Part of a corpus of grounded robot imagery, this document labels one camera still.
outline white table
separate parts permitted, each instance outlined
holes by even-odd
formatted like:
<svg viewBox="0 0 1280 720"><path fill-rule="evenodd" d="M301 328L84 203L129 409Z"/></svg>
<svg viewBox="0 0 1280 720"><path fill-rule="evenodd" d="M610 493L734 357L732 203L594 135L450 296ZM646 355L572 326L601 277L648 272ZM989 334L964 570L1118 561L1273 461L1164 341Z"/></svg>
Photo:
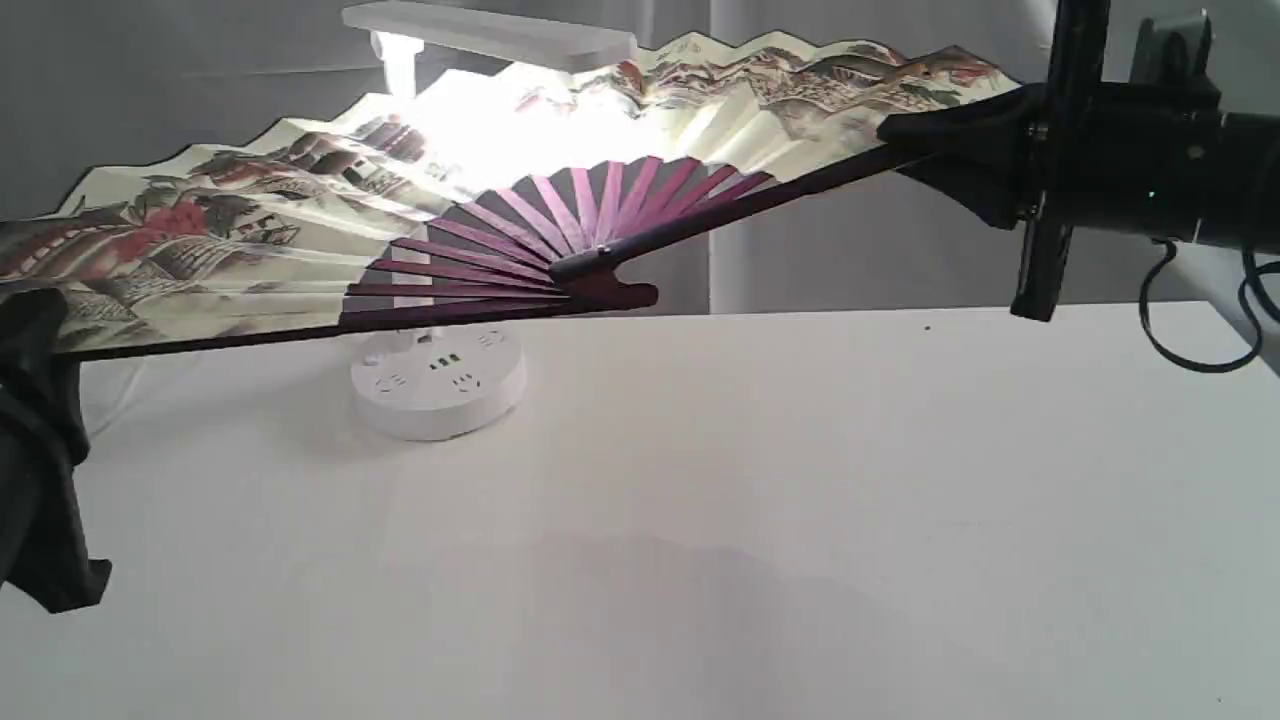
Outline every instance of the white table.
<svg viewBox="0 0 1280 720"><path fill-rule="evenodd" d="M352 420L349 343L204 355L79 470L102 605L0 592L3 715L1280 714L1261 364L1132 306L517 332L521 407L436 446Z"/></svg>

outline gray backdrop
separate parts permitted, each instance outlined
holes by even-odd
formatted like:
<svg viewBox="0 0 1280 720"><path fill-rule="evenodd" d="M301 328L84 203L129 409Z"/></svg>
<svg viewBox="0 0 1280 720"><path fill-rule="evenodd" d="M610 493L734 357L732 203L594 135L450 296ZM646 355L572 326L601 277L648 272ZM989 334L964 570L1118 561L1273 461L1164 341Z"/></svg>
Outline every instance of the gray backdrop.
<svg viewBox="0 0 1280 720"><path fill-rule="evenodd" d="M1268 68L1280 4L1202 0L1219 20L1213 69L1226 104L1277 111ZM330 118L380 91L367 36L342 26L355 0L8 0L0 8L0 217L49 211L81 172L142 164L189 142L243 143L280 115ZM908 54L959 44L1023 79L1043 76L1052 0L472 0L471 6L631 29L646 45L699 29L742 41L781 28L813 42L872 37ZM1115 0L1112 76L1138 20L1190 5ZM447 67L498 64L453 51L421 55L425 83ZM657 282L657 311L1005 305L1019 258L1014 233L901 177L796 202L636 263ZM1080 233L1066 301L1124 301L1155 259L1140 238ZM1192 282L1165 297L1225 297L1238 261L1196 254Z"/></svg>

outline round power strip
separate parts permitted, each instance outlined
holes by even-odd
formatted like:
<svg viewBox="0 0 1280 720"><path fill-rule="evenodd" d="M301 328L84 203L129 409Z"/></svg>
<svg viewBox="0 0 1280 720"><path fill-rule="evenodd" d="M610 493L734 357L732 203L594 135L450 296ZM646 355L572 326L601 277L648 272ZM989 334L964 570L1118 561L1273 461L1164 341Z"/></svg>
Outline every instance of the round power strip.
<svg viewBox="0 0 1280 720"><path fill-rule="evenodd" d="M525 392L525 354L497 328L451 328L389 348L375 336L351 364L356 411L374 429L440 441L502 418Z"/></svg>

